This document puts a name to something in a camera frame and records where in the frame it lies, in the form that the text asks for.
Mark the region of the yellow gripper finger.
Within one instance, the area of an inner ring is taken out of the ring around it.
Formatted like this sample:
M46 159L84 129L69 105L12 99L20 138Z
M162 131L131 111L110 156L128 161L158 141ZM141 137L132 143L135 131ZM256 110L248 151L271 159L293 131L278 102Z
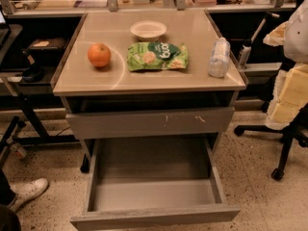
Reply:
M269 46L282 46L285 42L285 30L286 30L287 23L283 22L275 29L273 29L269 34L267 34L264 39L263 43Z
M273 130L287 127L308 103L308 64L279 70L265 124Z

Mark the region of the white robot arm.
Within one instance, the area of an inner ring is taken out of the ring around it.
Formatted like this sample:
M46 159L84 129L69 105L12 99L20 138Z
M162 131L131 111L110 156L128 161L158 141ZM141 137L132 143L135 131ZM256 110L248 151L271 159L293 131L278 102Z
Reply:
M267 34L263 43L282 45L284 56L295 62L290 70L278 71L267 110L266 126L281 130L308 104L308 0L300 4L288 21Z

